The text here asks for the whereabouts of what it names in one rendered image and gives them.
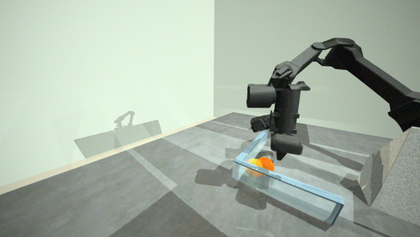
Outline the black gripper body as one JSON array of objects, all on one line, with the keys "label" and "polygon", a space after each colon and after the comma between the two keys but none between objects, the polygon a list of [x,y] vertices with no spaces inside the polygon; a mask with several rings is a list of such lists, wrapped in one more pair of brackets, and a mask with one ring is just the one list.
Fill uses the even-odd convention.
[{"label": "black gripper body", "polygon": [[298,109],[285,110],[274,108],[275,132],[271,136],[270,149],[281,153],[301,155],[303,144],[297,136],[296,123],[299,119]]}]

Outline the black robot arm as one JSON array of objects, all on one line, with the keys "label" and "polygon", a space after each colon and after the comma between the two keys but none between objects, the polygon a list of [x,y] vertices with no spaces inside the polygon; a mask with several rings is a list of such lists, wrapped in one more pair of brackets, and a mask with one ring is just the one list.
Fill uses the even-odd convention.
[{"label": "black robot arm", "polygon": [[[332,49],[326,57],[320,59],[320,53],[330,48]],[[300,92],[310,88],[304,81],[291,83],[311,62],[347,70],[357,77],[389,103],[388,115],[397,122],[403,133],[411,127],[420,128],[420,92],[410,90],[365,59],[360,46],[349,38],[338,37],[324,42],[314,42],[290,62],[277,64],[268,84],[248,84],[247,107],[270,108],[275,104],[277,109],[298,109]],[[268,115],[252,118],[250,124],[254,133],[267,129],[275,132],[275,117],[272,110]]]}]

